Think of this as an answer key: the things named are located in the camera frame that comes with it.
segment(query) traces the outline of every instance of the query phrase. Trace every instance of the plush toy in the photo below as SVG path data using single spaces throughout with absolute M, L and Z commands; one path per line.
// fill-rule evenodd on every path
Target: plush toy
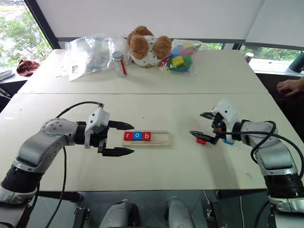
M 167 36 L 159 38 L 145 27 L 138 26 L 127 38 L 133 61 L 150 68 L 158 64 L 171 51 L 171 40 Z

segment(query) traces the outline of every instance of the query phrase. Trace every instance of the person's arm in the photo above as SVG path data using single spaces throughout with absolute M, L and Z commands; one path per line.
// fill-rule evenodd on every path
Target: person's arm
M 284 90 L 291 90 L 291 92 L 285 94 L 286 96 L 292 96 L 304 89 L 304 77 L 298 80 L 286 80 L 277 84 L 277 90 L 279 93 L 283 93 Z

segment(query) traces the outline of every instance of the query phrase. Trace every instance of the blue letter block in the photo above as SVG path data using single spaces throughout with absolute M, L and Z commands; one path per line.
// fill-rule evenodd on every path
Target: blue letter block
M 133 132 L 133 140 L 142 140 L 142 132 Z

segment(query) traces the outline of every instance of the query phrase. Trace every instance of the clear plastic bag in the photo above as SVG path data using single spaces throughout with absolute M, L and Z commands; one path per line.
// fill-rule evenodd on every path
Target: clear plastic bag
M 114 68 L 112 53 L 116 51 L 123 52 L 126 64 L 131 63 L 131 52 L 124 38 L 96 34 L 66 43 L 63 68 L 69 81 L 88 73 Z
M 197 58 L 208 46 L 197 40 L 174 39 L 171 53 L 159 64 L 163 73 L 196 74 L 195 65 Z

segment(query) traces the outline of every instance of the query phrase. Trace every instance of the green foliage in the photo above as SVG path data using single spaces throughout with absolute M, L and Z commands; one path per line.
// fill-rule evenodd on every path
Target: green foliage
M 5 49 L 0 44 L 0 66 L 12 67 L 23 58 L 43 61 L 51 51 L 40 28 L 26 11 L 20 19 L 6 21 L 0 17 L 0 40 L 13 43 Z
M 207 43 L 207 46 L 211 49 L 211 50 L 221 50 L 222 49 L 222 45 L 220 43 Z
M 254 58 L 278 61 L 293 61 L 301 53 L 298 50 L 243 46 L 243 54 L 245 55 L 247 52 L 253 53 Z

